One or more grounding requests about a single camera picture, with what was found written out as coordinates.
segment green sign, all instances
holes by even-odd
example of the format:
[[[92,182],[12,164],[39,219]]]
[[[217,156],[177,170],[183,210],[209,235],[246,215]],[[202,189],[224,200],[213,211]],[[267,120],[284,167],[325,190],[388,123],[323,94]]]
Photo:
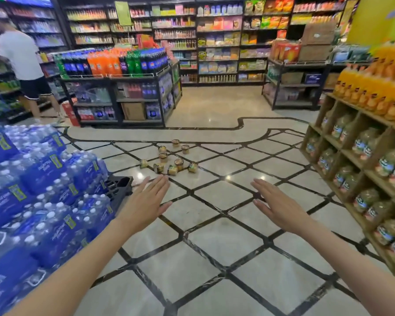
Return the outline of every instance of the green sign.
[[[116,1],[116,11],[120,25],[132,25],[130,17],[129,4],[127,2]]]

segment red box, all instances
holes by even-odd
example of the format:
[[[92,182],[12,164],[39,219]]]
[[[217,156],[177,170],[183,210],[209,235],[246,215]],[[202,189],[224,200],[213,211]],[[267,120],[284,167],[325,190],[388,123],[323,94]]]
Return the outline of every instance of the red box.
[[[66,115],[68,116],[69,120],[72,122],[72,125],[80,126],[76,116],[74,115],[74,111],[70,103],[68,101],[65,101],[61,104],[61,106],[63,107],[63,110],[66,112]]]

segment white t-shirt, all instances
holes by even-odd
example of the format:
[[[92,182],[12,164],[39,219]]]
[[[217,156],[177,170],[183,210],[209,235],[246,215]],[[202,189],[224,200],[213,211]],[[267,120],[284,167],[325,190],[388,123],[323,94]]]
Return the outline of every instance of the white t-shirt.
[[[20,31],[6,31],[0,35],[0,56],[11,62],[19,80],[38,79],[44,76],[37,59],[37,45],[29,35]]]

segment brown cardboard box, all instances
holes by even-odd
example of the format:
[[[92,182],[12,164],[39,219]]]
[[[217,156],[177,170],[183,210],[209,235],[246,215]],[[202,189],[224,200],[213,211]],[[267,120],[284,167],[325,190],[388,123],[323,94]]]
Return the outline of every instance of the brown cardboard box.
[[[336,22],[306,24],[301,38],[302,44],[331,44],[336,25]]]
[[[325,61],[331,50],[330,45],[304,45],[300,50],[299,62]]]
[[[121,103],[125,120],[143,121],[145,117],[145,103]]]
[[[339,73],[329,73],[325,81],[324,89],[333,89],[338,81]]]
[[[302,82],[303,72],[288,72],[281,76],[282,84],[300,84]]]

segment man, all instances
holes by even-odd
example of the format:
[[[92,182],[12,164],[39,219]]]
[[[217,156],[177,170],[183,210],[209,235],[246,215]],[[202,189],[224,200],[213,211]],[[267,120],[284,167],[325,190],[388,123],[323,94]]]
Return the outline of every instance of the man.
[[[60,105],[45,79],[37,53],[40,51],[34,40],[11,24],[7,14],[0,10],[0,60],[10,62],[16,78],[21,82],[21,90],[29,101],[29,107],[37,123],[40,123],[40,109],[37,100],[47,96],[63,120]]]

